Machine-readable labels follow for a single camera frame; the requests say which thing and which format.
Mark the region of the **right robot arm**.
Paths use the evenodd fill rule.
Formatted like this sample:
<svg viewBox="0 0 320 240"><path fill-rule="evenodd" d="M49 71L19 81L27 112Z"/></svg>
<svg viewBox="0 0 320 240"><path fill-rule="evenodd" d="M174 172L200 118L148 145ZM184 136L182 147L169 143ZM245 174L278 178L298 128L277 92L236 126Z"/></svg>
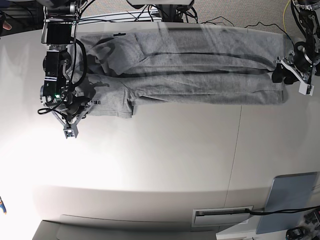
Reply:
<svg viewBox="0 0 320 240"><path fill-rule="evenodd" d="M40 0L43 6L44 24L41 43L48 46L43 59L44 83L40 89L43 108L39 115L53 114L62 124L66 138L76 138L78 123L99 101L78 96L76 88L87 75L87 54L84 44L76 38L78 24L87 9L86 0ZM80 79L73 81L76 70L76 54L69 47L79 48L82 54L83 71Z"/></svg>

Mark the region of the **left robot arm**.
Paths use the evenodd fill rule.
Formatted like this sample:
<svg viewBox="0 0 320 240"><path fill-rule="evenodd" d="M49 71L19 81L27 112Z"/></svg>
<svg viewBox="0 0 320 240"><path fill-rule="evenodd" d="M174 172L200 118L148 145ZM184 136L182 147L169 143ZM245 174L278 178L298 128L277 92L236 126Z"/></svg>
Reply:
<svg viewBox="0 0 320 240"><path fill-rule="evenodd" d="M289 5L305 40L294 43L293 50L276 59L272 81L286 85L299 82L299 93L312 96L312 77L320 75L320 2L290 0Z"/></svg>

